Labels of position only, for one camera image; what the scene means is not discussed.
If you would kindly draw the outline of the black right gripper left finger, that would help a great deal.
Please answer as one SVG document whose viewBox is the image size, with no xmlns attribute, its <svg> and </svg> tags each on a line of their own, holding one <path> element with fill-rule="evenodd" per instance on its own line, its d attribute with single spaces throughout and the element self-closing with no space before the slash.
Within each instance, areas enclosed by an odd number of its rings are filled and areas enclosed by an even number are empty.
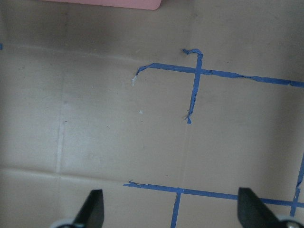
<svg viewBox="0 0 304 228">
<path fill-rule="evenodd" d="M 104 223 L 103 190 L 91 190 L 72 222 L 76 228 L 101 228 Z"/>
</svg>

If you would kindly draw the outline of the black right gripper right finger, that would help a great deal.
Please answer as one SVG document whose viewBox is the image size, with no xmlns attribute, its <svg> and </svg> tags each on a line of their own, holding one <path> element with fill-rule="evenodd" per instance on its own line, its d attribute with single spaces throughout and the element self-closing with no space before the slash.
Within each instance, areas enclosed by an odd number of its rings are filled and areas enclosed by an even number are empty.
<svg viewBox="0 0 304 228">
<path fill-rule="evenodd" d="M 237 217 L 243 228 L 285 227 L 250 188 L 239 188 L 237 200 Z"/>
</svg>

